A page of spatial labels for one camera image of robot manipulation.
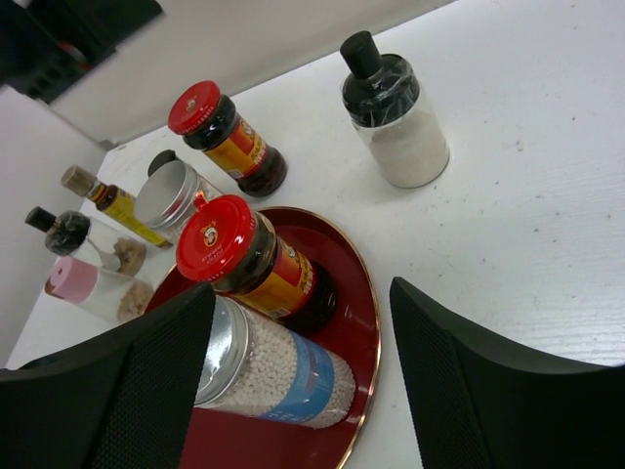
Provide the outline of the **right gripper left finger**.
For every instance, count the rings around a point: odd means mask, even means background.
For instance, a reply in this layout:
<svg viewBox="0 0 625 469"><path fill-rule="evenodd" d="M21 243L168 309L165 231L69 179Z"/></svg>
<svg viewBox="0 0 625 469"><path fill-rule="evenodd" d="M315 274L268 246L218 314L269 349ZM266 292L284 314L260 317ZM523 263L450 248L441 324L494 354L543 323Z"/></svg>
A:
<svg viewBox="0 0 625 469"><path fill-rule="evenodd" d="M2 369L2 467L178 467L215 304L202 282L92 339Z"/></svg>

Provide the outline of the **silver lid bead jar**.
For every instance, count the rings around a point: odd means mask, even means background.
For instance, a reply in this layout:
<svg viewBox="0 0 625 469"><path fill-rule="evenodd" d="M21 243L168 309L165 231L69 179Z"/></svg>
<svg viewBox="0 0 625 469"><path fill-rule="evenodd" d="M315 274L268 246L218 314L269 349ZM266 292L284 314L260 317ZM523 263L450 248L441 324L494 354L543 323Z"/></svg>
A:
<svg viewBox="0 0 625 469"><path fill-rule="evenodd" d="M230 299L216 299L195 406L322 429L347 416L355 390L341 357Z"/></svg>

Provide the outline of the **pink lid clear bottle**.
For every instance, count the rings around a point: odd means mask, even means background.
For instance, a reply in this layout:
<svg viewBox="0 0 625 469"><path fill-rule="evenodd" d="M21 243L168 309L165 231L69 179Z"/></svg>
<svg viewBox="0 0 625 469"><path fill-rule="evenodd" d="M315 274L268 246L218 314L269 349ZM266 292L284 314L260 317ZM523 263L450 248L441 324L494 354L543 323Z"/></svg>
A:
<svg viewBox="0 0 625 469"><path fill-rule="evenodd" d="M53 266L44 291L112 324L141 316L154 292L152 286L141 279L69 256L62 257Z"/></svg>

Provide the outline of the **red lid chili jar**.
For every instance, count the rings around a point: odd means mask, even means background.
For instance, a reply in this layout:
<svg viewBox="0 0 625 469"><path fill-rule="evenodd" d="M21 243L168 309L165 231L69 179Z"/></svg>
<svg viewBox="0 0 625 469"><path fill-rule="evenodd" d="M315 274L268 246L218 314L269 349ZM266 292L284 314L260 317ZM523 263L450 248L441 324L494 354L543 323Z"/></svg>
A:
<svg viewBox="0 0 625 469"><path fill-rule="evenodd" d="M189 280L298 333L334 317L338 293L325 268L280 237L272 222L237 195L196 193L196 212L177 246L177 268Z"/></svg>

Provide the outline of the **black cap white powder bottle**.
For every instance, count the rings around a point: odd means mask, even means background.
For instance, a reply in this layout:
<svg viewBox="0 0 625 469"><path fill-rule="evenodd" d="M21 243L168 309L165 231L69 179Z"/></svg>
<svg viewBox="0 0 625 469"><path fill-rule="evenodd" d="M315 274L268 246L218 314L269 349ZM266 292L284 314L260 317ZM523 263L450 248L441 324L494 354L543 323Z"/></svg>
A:
<svg viewBox="0 0 625 469"><path fill-rule="evenodd" d="M400 189L435 180L450 149L410 62L380 53L367 30L346 39L340 54L350 70L343 105L385 180Z"/></svg>

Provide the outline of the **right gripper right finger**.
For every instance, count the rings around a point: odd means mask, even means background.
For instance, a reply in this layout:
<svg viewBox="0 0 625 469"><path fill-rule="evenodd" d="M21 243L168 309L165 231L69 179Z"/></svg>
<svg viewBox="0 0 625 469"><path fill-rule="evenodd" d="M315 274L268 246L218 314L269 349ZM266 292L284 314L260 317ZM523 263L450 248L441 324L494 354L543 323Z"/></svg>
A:
<svg viewBox="0 0 625 469"><path fill-rule="evenodd" d="M390 303L426 468L620 468L624 369L541 352L401 277Z"/></svg>

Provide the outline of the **black cap brown spice bottle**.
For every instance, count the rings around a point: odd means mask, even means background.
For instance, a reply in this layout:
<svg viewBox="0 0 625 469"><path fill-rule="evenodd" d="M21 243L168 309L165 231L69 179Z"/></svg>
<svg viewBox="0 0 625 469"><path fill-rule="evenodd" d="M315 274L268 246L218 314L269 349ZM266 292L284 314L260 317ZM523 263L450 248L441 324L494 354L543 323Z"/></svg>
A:
<svg viewBox="0 0 625 469"><path fill-rule="evenodd" d="M60 257L73 257L97 267L134 277L146 259L146 246L81 212L55 215L39 206L24 220L45 234L45 247Z"/></svg>

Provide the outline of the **red lid sauce jar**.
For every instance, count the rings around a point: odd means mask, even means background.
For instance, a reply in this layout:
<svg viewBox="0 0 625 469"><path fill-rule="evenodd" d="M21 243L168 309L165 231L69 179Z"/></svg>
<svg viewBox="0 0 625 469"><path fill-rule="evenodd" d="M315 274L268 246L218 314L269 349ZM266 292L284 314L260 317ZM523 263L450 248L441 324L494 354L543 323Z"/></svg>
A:
<svg viewBox="0 0 625 469"><path fill-rule="evenodd" d="M172 105L167 124L249 196L262 198L276 192L287 176L281 152L245 121L233 100L212 80L187 88Z"/></svg>

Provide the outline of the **silver lid blue label jar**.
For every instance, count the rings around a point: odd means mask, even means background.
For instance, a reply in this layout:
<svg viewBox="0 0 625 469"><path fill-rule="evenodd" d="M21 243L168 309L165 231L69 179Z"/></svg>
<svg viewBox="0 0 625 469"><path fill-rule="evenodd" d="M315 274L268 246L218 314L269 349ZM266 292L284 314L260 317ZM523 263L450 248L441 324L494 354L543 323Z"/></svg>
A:
<svg viewBox="0 0 625 469"><path fill-rule="evenodd" d="M136 197L135 217L151 230L177 244L191 216L196 212L198 193L205 200L222 193L190 165L176 160L148 177Z"/></svg>

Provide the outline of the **yellow label cork bottle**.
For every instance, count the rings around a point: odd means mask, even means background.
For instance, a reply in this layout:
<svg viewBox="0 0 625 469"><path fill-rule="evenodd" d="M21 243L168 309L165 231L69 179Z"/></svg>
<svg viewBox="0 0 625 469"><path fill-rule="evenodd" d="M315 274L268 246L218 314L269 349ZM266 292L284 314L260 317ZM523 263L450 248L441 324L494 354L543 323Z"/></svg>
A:
<svg viewBox="0 0 625 469"><path fill-rule="evenodd" d="M81 166L65 170L61 184L75 194L92 201L97 210L143 240L160 249L169 249L173 243L140 222L134 213L135 197L116 185L103 183Z"/></svg>

